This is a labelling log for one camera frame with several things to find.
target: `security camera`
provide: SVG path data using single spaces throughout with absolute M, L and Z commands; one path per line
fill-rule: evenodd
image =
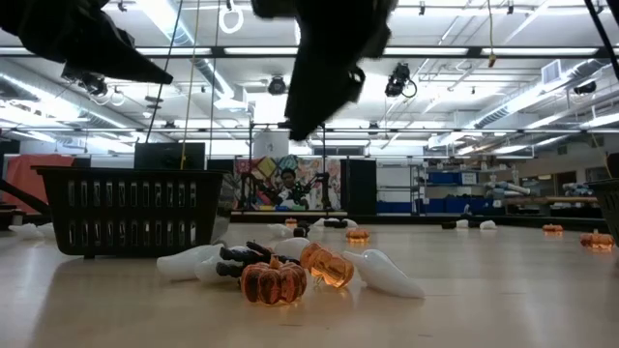
M 267 91 L 272 96 L 280 96 L 286 93 L 286 83 L 283 82 L 283 77 L 273 76 L 273 78 L 271 78 L 271 83 L 269 83 Z

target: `tan floor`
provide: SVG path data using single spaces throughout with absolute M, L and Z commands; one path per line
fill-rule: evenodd
M 233 225 L 231 244 L 272 243 Z M 374 226 L 371 246 L 427 298 L 310 288 L 301 302 L 249 304 L 235 286 L 161 280 L 154 260 L 84 261 L 54 245 L 0 238 L 0 347 L 617 347 L 619 250 L 593 254 L 577 233 Z M 347 246 L 341 231 L 314 238 Z

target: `colorful poster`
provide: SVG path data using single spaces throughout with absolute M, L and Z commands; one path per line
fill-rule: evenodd
M 237 209 L 247 209 L 248 204 L 251 210 L 263 211 L 341 209 L 339 159 L 327 159 L 326 174 L 323 159 L 296 156 L 253 159 L 251 173 L 248 159 L 236 159 L 234 165 Z

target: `wall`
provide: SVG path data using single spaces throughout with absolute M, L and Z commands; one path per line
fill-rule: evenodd
M 588 168 L 604 166 L 605 153 L 619 152 L 619 136 L 609 134 L 604 136 L 604 146 L 594 149 L 584 142 L 568 143 L 568 154 L 558 155 L 556 148 L 552 151 L 539 153 L 537 159 L 531 159 L 523 163 L 517 163 L 520 178 L 556 174 L 575 171 L 576 180 L 580 183 L 586 181 L 585 171 Z M 497 180 L 509 180 L 510 172 L 502 172 L 497 175 Z

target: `ceiling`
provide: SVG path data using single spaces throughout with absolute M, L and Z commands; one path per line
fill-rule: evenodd
M 105 11 L 112 17 L 119 28 L 127 30 L 135 37 L 136 46 L 168 47 L 170 42 L 160 30 L 157 18 L 152 11 L 143 11 L 142 6 L 168 0 L 125 1 L 126 12 L 120 12 L 117 2 L 111 1 Z M 169 0 L 178 6 L 178 0 Z M 459 45 L 483 46 L 490 43 L 490 17 L 483 0 L 426 0 L 426 13 L 419 15 L 420 1 L 400 0 L 398 8 L 389 21 L 393 32 L 389 46 L 393 45 Z M 243 13 L 244 21 L 240 29 L 232 34 L 222 31 L 218 25 L 219 10 L 217 1 L 201 1 L 197 10 L 197 0 L 184 1 L 182 20 L 190 33 L 195 30 L 199 20 L 196 44 L 205 46 L 279 46 L 296 45 L 295 23 L 293 20 L 263 20 L 256 17 L 249 1 L 235 2 L 235 9 Z M 492 39 L 498 47 L 508 46 L 601 46 L 602 42 L 582 1 L 576 0 L 515 0 L 515 11 L 507 14 L 508 1 L 495 0 L 492 4 Z M 619 27 L 608 10 L 600 14 L 601 20 L 613 43 L 619 43 Z M 226 14 L 224 23 L 232 27 L 237 15 Z M 0 32 L 0 46 L 21 45 L 19 39 Z M 31 73 L 42 76 L 79 94 L 88 101 L 81 105 L 88 108 L 89 102 L 104 103 L 104 108 L 120 114 L 130 121 L 147 127 L 150 118 L 144 117 L 146 96 L 156 96 L 160 86 L 155 84 L 134 83 L 109 79 L 108 86 L 116 87 L 123 98 L 109 95 L 105 98 L 89 97 L 79 87 L 67 86 L 60 74 L 63 66 L 41 58 L 0 58 L 20 65 Z M 165 65 L 164 59 L 155 59 L 159 66 Z M 366 127 L 368 122 L 379 122 L 381 126 L 391 128 L 414 127 L 417 125 L 434 125 L 439 127 L 461 127 L 458 117 L 475 115 L 487 107 L 504 101 L 510 95 L 517 94 L 522 88 L 536 83 L 541 77 L 541 68 L 550 63 L 549 59 L 499 59 L 493 68 L 485 60 L 465 59 L 429 59 L 415 57 L 409 59 L 385 58 L 378 61 L 364 60 L 360 67 L 368 79 L 363 94 L 357 104 L 349 104 L 332 119 L 338 127 Z M 222 78 L 232 86 L 245 88 L 247 100 L 258 102 L 268 99 L 266 84 L 273 75 L 282 75 L 286 82 L 292 73 L 293 58 L 220 58 L 213 59 L 213 66 Z M 407 63 L 415 74 L 418 94 L 414 99 L 387 98 L 384 95 L 387 76 L 397 63 Z M 160 127 L 166 120 L 175 120 L 183 125 L 188 116 L 190 127 L 208 128 L 211 115 L 214 115 L 214 127 L 247 127 L 248 112 L 232 112 L 213 107 L 211 84 L 197 70 L 193 71 L 188 59 L 171 58 L 168 72 L 174 76 L 170 86 L 162 88 L 162 102 L 157 112 L 155 127 Z M 600 91 L 612 91 L 616 79 L 610 69 L 596 75 Z M 586 102 L 594 96 L 575 96 L 574 101 Z M 540 102 L 520 110 L 523 114 L 534 114 L 544 118 L 568 107 L 566 93 L 552 94 Z M 273 115 L 274 122 L 282 115 Z M 522 128 L 512 122 L 505 127 Z M 172 139 L 182 134 L 171 134 Z M 204 138 L 208 134 L 193 134 Z M 216 137 L 244 139 L 246 133 L 218 133 Z M 400 137 L 405 139 L 428 138 L 430 133 L 411 133 Z

